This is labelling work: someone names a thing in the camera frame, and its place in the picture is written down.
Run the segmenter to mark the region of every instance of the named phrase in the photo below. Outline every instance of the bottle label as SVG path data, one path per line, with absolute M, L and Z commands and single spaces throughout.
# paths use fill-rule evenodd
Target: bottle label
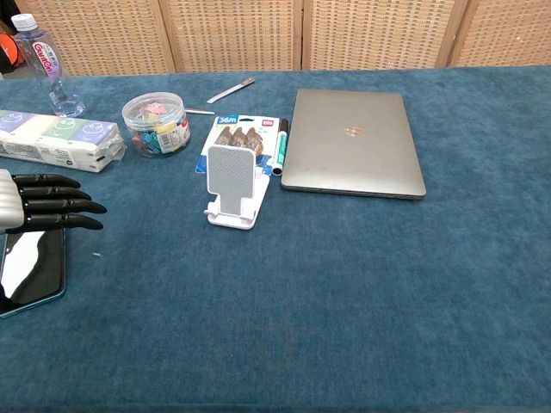
M 48 77 L 59 77 L 61 74 L 59 59 L 52 47 L 42 41 L 36 41 L 33 43 L 33 49 Z

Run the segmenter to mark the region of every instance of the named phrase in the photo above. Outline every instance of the white phone stand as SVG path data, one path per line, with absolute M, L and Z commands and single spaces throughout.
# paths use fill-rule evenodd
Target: white phone stand
M 216 194 L 205 214 L 214 225 L 249 230 L 257 222 L 269 176 L 248 148 L 212 145 L 207 151 L 207 190 Z

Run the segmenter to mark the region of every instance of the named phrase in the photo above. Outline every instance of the silver laptop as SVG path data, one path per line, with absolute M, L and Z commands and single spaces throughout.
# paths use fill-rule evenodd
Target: silver laptop
M 426 189 L 402 96 L 300 89 L 282 186 L 422 199 Z

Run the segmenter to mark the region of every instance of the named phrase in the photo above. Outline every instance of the phone screen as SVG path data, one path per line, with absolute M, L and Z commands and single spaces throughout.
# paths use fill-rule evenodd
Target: phone screen
M 6 236 L 0 271 L 0 317 L 65 292 L 65 230 Z

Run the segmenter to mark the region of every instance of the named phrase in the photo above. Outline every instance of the plastic bottle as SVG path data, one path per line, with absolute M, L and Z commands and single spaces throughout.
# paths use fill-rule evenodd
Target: plastic bottle
M 79 116 L 84 111 L 83 101 L 63 67 L 52 36 L 38 27 L 33 15 L 14 15 L 11 21 L 19 32 L 15 43 L 50 97 L 53 112 L 57 116 Z

